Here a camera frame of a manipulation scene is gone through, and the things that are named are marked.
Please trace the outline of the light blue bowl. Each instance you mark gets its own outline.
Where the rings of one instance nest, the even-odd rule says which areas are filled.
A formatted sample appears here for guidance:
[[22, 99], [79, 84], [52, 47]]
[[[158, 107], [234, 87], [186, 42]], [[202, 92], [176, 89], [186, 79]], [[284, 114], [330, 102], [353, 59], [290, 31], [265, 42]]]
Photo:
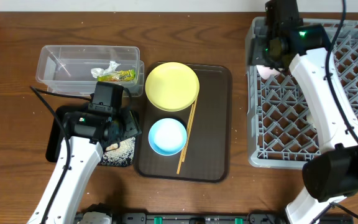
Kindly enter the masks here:
[[157, 154], [173, 156], [185, 147], [187, 131], [177, 119], [160, 119], [150, 128], [148, 141], [149, 146]]

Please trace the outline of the small white cup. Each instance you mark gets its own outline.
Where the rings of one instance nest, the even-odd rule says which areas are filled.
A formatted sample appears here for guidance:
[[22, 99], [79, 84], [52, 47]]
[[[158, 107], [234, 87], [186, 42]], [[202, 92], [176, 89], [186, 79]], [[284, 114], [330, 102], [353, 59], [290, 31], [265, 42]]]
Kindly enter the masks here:
[[307, 120], [307, 122], [308, 122], [309, 124], [314, 125], [314, 119], [313, 119], [311, 113], [308, 113], [308, 114], [306, 115], [306, 120]]

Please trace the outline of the white tissue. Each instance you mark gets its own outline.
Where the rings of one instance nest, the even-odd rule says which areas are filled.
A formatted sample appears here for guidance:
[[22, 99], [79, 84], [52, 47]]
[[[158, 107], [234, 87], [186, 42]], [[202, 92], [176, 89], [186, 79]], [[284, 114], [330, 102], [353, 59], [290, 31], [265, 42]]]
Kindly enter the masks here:
[[105, 76], [105, 75], [109, 75], [112, 72], [115, 72], [117, 67], [119, 67], [121, 64], [117, 63], [115, 61], [110, 61], [109, 62], [109, 67], [108, 68], [92, 68], [91, 69], [91, 74], [93, 76], [93, 78], [98, 78], [101, 76]]

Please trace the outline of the grey dishwasher rack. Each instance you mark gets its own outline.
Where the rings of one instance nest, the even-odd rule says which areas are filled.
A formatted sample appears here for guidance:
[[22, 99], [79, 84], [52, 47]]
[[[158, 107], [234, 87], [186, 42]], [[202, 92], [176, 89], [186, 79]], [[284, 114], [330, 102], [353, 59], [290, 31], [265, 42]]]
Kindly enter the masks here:
[[[345, 21], [337, 39], [335, 66], [358, 119], [358, 21]], [[254, 167], [301, 169], [320, 155], [316, 129], [296, 80], [279, 74], [264, 80], [247, 66], [248, 161]]]

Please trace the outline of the pink white bowl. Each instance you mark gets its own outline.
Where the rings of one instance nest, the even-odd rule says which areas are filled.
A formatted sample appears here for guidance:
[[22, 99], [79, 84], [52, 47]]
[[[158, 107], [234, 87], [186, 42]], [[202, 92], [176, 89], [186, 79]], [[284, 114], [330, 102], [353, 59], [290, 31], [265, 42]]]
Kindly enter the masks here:
[[257, 65], [257, 72], [259, 73], [260, 77], [264, 80], [269, 79], [270, 77], [274, 77], [280, 74], [280, 71], [274, 68], [269, 68], [263, 65]]

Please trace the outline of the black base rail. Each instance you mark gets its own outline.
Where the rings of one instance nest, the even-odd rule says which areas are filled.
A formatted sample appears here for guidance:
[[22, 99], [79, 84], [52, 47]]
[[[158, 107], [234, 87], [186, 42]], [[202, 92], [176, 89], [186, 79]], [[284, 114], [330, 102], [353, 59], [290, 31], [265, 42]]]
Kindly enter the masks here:
[[281, 214], [251, 212], [248, 214], [173, 214], [147, 213], [134, 210], [131, 213], [117, 213], [99, 203], [93, 204], [74, 217], [74, 223], [112, 224], [286, 224], [289, 221]]

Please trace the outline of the pile of rice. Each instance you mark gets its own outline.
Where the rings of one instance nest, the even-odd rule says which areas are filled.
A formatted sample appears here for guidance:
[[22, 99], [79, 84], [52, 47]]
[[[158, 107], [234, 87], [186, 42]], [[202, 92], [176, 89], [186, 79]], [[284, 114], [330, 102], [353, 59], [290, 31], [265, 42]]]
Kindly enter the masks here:
[[129, 138], [120, 144], [112, 144], [106, 148], [101, 166], [127, 167], [133, 163], [136, 138]]

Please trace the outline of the yellow plate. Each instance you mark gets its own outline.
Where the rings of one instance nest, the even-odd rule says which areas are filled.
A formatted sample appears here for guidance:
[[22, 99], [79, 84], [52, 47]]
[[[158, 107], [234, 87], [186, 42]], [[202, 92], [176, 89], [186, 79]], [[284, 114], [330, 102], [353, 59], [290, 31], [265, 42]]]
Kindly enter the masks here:
[[198, 97], [200, 81], [195, 71], [178, 62], [157, 65], [145, 81], [148, 100], [164, 111], [180, 111]]

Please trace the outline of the clear plastic bin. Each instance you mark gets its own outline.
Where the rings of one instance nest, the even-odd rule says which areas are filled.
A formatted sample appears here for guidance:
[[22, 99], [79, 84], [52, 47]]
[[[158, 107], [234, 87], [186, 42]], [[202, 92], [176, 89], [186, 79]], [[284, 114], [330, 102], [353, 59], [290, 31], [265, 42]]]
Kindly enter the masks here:
[[46, 45], [42, 48], [35, 75], [48, 91], [64, 95], [86, 96], [94, 92], [97, 78], [94, 68], [106, 70], [111, 62], [119, 66], [116, 71], [134, 70], [130, 81], [119, 81], [133, 97], [140, 97], [144, 89], [144, 63], [140, 50], [133, 46], [108, 45]]

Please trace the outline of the dark brown serving tray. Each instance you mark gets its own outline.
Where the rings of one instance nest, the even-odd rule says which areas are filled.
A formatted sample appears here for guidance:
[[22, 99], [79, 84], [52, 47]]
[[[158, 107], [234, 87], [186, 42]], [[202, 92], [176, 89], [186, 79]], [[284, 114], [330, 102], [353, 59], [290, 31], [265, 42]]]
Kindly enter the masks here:
[[152, 125], [163, 118], [187, 124], [190, 108], [167, 112], [148, 99], [138, 108], [142, 134], [136, 142], [134, 167], [144, 177], [220, 182], [229, 170], [232, 76], [226, 67], [191, 64], [200, 81], [200, 92], [184, 163], [180, 154], [162, 156], [150, 146]]

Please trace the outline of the wooden chopstick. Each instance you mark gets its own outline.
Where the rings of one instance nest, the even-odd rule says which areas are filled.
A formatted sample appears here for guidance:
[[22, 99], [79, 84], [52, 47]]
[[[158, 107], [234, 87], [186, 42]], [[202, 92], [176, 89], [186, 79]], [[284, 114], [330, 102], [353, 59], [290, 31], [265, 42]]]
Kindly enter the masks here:
[[187, 140], [186, 140], [185, 147], [183, 148], [183, 155], [181, 156], [181, 161], [182, 162], [185, 161], [186, 151], [187, 151], [188, 144], [189, 144], [189, 141], [190, 141], [191, 128], [192, 128], [192, 125], [193, 125], [193, 120], [194, 120], [197, 101], [198, 101], [198, 99], [196, 99], [194, 101], [194, 103], [192, 104], [191, 111], [190, 111], [190, 116], [189, 116], [189, 119], [188, 119], [188, 124], [187, 124], [187, 129], [186, 129], [187, 130]]
[[186, 143], [185, 143], [185, 146], [183, 147], [183, 149], [181, 150], [181, 156], [180, 156], [180, 160], [178, 162], [178, 167], [177, 167], [177, 174], [180, 173], [181, 165], [185, 160], [185, 155], [186, 155], [186, 150], [187, 150], [187, 147], [188, 147], [188, 142], [189, 142], [189, 139], [190, 139], [191, 126], [192, 126], [192, 122], [193, 122], [195, 108], [196, 108], [196, 102], [194, 102], [192, 104], [192, 106], [191, 106], [191, 111], [190, 111], [190, 115], [189, 115], [188, 122], [187, 122], [187, 127], [186, 127]]

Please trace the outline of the black square tray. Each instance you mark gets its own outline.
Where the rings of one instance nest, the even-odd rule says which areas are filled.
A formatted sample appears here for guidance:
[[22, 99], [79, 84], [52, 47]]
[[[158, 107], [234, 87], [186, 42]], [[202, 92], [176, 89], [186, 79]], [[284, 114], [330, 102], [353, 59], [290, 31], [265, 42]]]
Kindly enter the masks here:
[[[55, 110], [60, 121], [63, 121], [63, 117], [66, 113], [74, 111], [86, 111], [87, 103], [83, 105], [63, 105]], [[56, 162], [59, 152], [60, 144], [62, 142], [62, 135], [60, 134], [60, 128], [58, 127], [57, 122], [54, 120], [52, 129], [50, 132], [50, 137], [48, 140], [48, 146], [45, 153], [46, 160], [49, 162]]]

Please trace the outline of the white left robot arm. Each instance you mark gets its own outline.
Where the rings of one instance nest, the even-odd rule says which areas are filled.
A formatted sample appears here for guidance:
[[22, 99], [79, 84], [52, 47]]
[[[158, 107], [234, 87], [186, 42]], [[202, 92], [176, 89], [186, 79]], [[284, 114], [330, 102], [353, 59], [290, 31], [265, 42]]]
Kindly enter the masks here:
[[96, 166], [127, 167], [133, 163], [135, 140], [141, 133], [135, 111], [74, 111], [66, 113], [63, 121], [56, 166], [29, 223], [73, 223]]

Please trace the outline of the green snack wrapper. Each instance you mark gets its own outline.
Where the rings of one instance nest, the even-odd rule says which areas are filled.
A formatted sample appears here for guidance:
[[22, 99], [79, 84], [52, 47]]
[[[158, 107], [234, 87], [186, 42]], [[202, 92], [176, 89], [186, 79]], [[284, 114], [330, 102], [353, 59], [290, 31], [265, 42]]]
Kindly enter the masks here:
[[134, 69], [132, 70], [121, 70], [113, 71], [106, 75], [99, 76], [97, 81], [99, 82], [129, 82], [132, 81], [136, 76]]

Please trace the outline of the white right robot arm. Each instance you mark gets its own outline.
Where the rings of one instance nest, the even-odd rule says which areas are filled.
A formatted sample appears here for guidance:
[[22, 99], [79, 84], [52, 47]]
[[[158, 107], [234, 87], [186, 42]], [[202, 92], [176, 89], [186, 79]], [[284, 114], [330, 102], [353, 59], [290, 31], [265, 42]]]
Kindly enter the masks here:
[[286, 206], [285, 219], [315, 223], [358, 193], [358, 119], [334, 67], [334, 43], [321, 25], [285, 22], [249, 35], [248, 65], [264, 78], [289, 71], [313, 118], [321, 154], [303, 166], [303, 190]]

